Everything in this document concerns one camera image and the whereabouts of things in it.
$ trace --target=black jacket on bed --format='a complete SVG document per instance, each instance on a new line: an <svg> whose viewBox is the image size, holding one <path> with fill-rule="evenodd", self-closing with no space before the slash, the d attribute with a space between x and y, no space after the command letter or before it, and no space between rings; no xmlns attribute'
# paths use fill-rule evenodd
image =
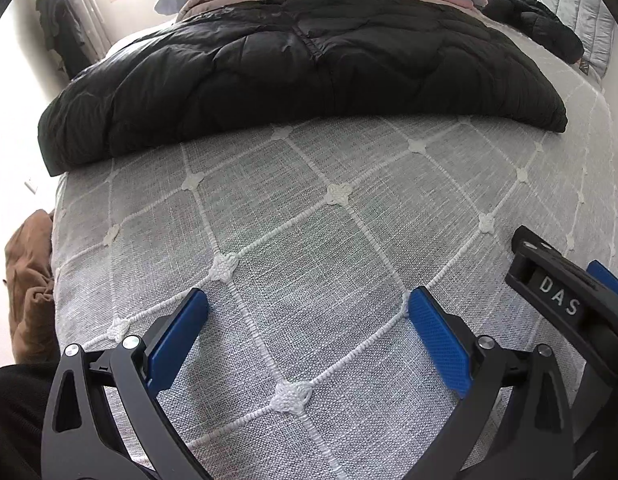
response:
<svg viewBox="0 0 618 480"><path fill-rule="evenodd" d="M324 116L481 114L563 132L566 110L509 38L418 0L260 0L150 34L49 105L51 175L162 144Z"/></svg>
<svg viewBox="0 0 618 480"><path fill-rule="evenodd" d="M564 25L547 6L537 0L488 0L485 16L506 23L561 60L574 64L585 53L576 33Z"/></svg>

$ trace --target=brown garment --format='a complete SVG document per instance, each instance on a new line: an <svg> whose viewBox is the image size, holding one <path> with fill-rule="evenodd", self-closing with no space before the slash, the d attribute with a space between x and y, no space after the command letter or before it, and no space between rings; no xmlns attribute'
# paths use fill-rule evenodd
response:
<svg viewBox="0 0 618 480"><path fill-rule="evenodd" d="M17 364L60 358L51 276L53 216L39 209L13 233L4 253L11 349Z"/></svg>

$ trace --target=blue gripper pad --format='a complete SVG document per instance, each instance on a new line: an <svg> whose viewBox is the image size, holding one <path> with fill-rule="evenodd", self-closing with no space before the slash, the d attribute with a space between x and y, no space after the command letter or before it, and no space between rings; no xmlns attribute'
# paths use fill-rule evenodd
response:
<svg viewBox="0 0 618 480"><path fill-rule="evenodd" d="M598 260L593 260L588 264L586 272L618 295L618 278Z"/></svg>
<svg viewBox="0 0 618 480"><path fill-rule="evenodd" d="M191 290L176 311L160 340L147 357L147 389L153 397L168 390L182 367L202 326L209 316L206 294L197 288Z"/></svg>
<svg viewBox="0 0 618 480"><path fill-rule="evenodd" d="M469 355L444 320L444 310L422 289L410 294L409 318L444 384L464 398L471 387Z"/></svg>

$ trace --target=white lettering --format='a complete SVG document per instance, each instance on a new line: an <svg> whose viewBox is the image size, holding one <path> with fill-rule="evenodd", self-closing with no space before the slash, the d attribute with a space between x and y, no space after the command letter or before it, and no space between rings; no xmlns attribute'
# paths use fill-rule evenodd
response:
<svg viewBox="0 0 618 480"><path fill-rule="evenodd" d="M549 292L551 287L553 286L553 280L547 276L544 281L540 284L540 290L543 292Z"/></svg>
<svg viewBox="0 0 618 480"><path fill-rule="evenodd" d="M567 314L569 314L570 316L573 316L578 311L579 306L580 306L580 302L578 300L569 301L569 306L566 309Z"/></svg>
<svg viewBox="0 0 618 480"><path fill-rule="evenodd" d="M555 295L551 298L552 300L557 300L558 304L562 306L562 300L564 300L564 289L561 288Z"/></svg>

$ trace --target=white bedspread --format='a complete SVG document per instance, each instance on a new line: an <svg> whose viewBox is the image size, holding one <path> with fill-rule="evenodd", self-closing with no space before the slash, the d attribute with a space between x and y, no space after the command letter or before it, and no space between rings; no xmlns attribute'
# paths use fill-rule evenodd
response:
<svg viewBox="0 0 618 480"><path fill-rule="evenodd" d="M457 402L403 316L419 285L502 346L552 345L572 398L582 358L505 285L510 238L525 224L618 276L618 153L604 97L508 34L566 102L563 135L483 117L313 120L65 175L60 345L109 348L205 290L210 318L159 399L215 479L401 478Z"/></svg>

